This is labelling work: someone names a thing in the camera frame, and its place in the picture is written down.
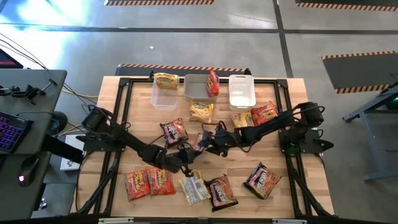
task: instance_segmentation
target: gray floor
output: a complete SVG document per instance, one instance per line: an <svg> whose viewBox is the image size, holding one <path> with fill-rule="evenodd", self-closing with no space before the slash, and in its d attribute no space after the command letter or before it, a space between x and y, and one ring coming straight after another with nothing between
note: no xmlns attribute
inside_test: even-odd
<svg viewBox="0 0 398 224"><path fill-rule="evenodd" d="M398 12L373 12L296 7L279 1L285 29L394 30ZM0 22L86 27L166 27L276 29L272 0L216 0L212 6L103 6L103 1L10 0ZM44 32L34 27L1 25L1 32L29 49L49 68L68 71L67 83L77 92L97 95L102 78L114 75L120 63L249 67L257 77L286 77L278 34ZM343 218L396 223L398 179L365 184L362 175L374 170L360 120L346 124L341 117L377 93L335 94L322 55L398 49L398 35L287 34L293 76L304 78L308 97L326 107L324 139L335 143L325 153L326 176L335 213ZM16 56L27 67L37 68ZM81 102L62 93L57 109L78 124L85 117ZM64 215L70 207L75 173L60 172L52 158L47 183L64 183L46 192L52 210ZM64 195L59 203L51 195Z"/></svg>

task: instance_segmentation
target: orange chip bag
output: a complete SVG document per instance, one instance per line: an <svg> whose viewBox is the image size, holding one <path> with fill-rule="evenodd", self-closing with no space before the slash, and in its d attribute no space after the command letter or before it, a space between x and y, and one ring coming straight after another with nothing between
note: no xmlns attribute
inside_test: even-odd
<svg viewBox="0 0 398 224"><path fill-rule="evenodd" d="M127 198L129 202L150 194L148 176L144 170L135 171L124 176Z"/></svg>
<svg viewBox="0 0 398 224"><path fill-rule="evenodd" d="M151 195L175 194L172 174L156 167L147 169Z"/></svg>
<svg viewBox="0 0 398 224"><path fill-rule="evenodd" d="M218 96L220 86L218 84L218 77L214 70L210 71L210 75L207 78L206 88L207 88L207 93L210 98L212 98L214 96Z"/></svg>
<svg viewBox="0 0 398 224"><path fill-rule="evenodd" d="M260 124L278 116L278 112L271 101L268 101L266 105L253 108L250 113L255 126L259 126Z"/></svg>

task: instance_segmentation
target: black mat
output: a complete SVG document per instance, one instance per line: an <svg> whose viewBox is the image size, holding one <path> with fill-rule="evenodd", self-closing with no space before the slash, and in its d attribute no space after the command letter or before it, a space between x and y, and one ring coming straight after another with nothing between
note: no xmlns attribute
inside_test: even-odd
<svg viewBox="0 0 398 224"><path fill-rule="evenodd" d="M322 56L337 93L380 91L398 81L398 51Z"/></svg>
<svg viewBox="0 0 398 224"><path fill-rule="evenodd" d="M245 68L218 68L218 67L196 67L181 65L140 65L140 64L120 64L116 70L116 76L149 76L150 71L155 73L170 73L181 77L186 74L209 74L210 70L215 70L219 77L229 77L230 75L243 75Z"/></svg>
<svg viewBox="0 0 398 224"><path fill-rule="evenodd" d="M296 0L298 7L398 11L397 0Z"/></svg>
<svg viewBox="0 0 398 224"><path fill-rule="evenodd" d="M168 6L213 4L214 0L108 0L106 6Z"/></svg>

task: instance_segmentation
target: wooden table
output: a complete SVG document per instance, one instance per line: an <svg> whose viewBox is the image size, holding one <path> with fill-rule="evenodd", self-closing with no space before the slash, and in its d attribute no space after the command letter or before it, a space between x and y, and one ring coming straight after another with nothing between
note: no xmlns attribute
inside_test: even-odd
<svg viewBox="0 0 398 224"><path fill-rule="evenodd" d="M104 77L99 94L98 106L112 111L120 77ZM308 101L305 91L304 80L301 78L288 78L290 98L292 106ZM196 140L197 134L201 132L199 123L190 122L189 105L183 97L182 84L179 89L178 106L176 111L158 111L150 104L152 93L151 83L135 83L133 86L130 109L127 121L131 123L130 133L137 136L144 142L151 142L162 133L159 123L167 123L176 118L183 118L185 128L189 135L190 143ZM275 93L272 85L256 84L257 104L261 105L269 100L275 103ZM121 102L118 121L121 120L124 101ZM220 95L213 112L213 121L223 120L228 130L233 130L231 122L232 111L229 110L228 85L220 85ZM164 140L156 142L164 145ZM78 205L79 208L90 197L98 185L101 167L103 163L103 152L95 152L84 162L79 179ZM267 200L258 199L242 184L262 162L273 172L282 176L275 189ZM325 171L319 158L311 154L303 154L303 164L307 178L308 188L312 191L317 200L330 213L333 213L330 193L326 181ZM127 200L123 175L135 170L141 170L148 165L141 161L137 153L127 148L121 157L118 179L114 193L114 202L111 212L112 217L213 217L213 218L293 218L293 206L290 196L289 180L285 157L280 152L277 133L264 136L263 139L253 146L251 152L244 153L238 148L229 150L228 157L224 158L204 152L195 162L190 165L192 169L200 169L206 180L215 177L228 175L233 193L238 205L211 212L210 201L205 200L189 206L184 198L178 179L185 178L179 172L173 175L175 195L146 196L132 201ZM302 193L297 191L300 200L300 208L304 212ZM102 208L106 204L108 187L104 190Z"/></svg>

